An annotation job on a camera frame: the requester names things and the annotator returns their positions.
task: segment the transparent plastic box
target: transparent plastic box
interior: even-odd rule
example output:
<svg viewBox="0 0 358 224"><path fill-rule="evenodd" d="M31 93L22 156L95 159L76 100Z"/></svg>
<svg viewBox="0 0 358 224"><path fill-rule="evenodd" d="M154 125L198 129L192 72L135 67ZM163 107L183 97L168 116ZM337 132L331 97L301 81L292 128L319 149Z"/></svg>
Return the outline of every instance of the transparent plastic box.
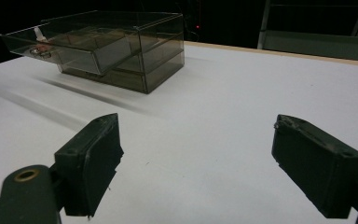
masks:
<svg viewBox="0 0 358 224"><path fill-rule="evenodd" d="M91 11L1 35L10 52L62 73L150 93L185 64L178 13Z"/></svg>

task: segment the dark wall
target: dark wall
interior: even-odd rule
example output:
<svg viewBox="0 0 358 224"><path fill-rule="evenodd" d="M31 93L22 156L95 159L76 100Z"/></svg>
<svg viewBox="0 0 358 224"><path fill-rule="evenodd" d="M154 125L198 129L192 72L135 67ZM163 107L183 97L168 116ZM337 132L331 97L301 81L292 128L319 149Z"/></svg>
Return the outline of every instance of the dark wall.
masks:
<svg viewBox="0 0 358 224"><path fill-rule="evenodd" d="M274 4L358 5L358 0L271 0ZM0 0L0 34L19 31L50 19L91 10L182 12L185 40L256 48L265 0ZM348 35L358 10L342 16L329 7L274 7L269 29ZM0 63L19 57L0 38Z"/></svg>

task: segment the white table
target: white table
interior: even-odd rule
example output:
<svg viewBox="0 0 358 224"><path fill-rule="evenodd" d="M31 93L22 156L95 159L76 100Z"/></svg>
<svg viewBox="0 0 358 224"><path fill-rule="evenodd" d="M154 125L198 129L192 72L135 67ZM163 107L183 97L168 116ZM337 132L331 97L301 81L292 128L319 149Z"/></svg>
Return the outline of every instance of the white table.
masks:
<svg viewBox="0 0 358 224"><path fill-rule="evenodd" d="M354 223L325 219L271 156L278 114L358 150L358 63L185 44L185 67L150 94L0 63L0 188L92 119L118 113L125 152L95 217L62 223Z"/></svg>

